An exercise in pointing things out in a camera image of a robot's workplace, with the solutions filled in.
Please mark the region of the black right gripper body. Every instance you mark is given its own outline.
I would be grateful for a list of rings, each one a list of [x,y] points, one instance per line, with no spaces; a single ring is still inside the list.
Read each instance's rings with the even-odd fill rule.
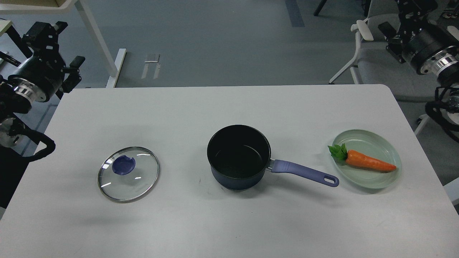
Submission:
[[[458,75],[458,29],[428,25],[405,44],[401,56],[418,75]]]

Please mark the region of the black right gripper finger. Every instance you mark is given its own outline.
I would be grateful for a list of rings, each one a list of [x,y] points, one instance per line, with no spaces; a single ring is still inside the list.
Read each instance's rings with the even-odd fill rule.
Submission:
[[[428,15],[438,8],[435,0],[397,0],[398,34],[416,34],[427,26]]]
[[[385,37],[387,42],[386,50],[398,61],[400,64],[406,62],[403,57],[403,51],[408,43],[408,31],[404,23],[400,23],[398,30],[396,30],[388,21],[378,25],[379,31]]]

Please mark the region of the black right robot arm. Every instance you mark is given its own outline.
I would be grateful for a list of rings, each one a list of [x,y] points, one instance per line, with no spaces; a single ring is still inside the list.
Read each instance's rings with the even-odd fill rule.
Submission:
[[[400,63],[408,63],[418,75],[432,73],[438,87],[434,100],[426,103],[426,115],[458,141],[458,29],[442,28],[429,21],[438,5],[434,0],[397,0],[400,26],[385,22],[378,25],[386,50]]]

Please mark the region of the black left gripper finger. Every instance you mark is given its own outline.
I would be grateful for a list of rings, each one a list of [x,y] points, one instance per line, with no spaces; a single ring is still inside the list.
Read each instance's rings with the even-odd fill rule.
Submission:
[[[63,67],[61,73],[68,75],[62,82],[59,90],[62,93],[70,93],[82,80],[80,67],[85,62],[85,57],[76,56],[69,66]]]
[[[67,22],[58,21],[52,25],[45,22],[35,22],[22,36],[22,43],[32,50],[25,54],[26,59],[44,57],[46,60],[63,61],[59,52],[58,37],[68,26]]]

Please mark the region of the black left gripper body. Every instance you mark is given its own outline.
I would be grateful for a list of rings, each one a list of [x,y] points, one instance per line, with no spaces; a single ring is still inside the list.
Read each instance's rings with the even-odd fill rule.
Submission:
[[[59,52],[37,51],[8,76],[8,82],[14,93],[30,103],[48,102],[54,94],[61,98],[72,91],[72,80],[70,76],[65,79],[66,72]]]

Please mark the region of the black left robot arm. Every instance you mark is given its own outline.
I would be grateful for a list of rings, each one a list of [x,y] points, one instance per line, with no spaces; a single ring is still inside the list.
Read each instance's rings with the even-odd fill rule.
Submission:
[[[68,24],[36,22],[20,36],[11,21],[4,20],[1,34],[7,34],[25,56],[20,62],[1,52],[1,60],[16,67],[7,78],[1,77],[0,122],[0,194],[6,209],[29,163],[51,154],[55,142],[42,132],[31,129],[20,118],[30,112],[33,103],[61,99],[82,80],[80,67],[85,57],[77,56],[66,64],[59,51],[59,35]]]

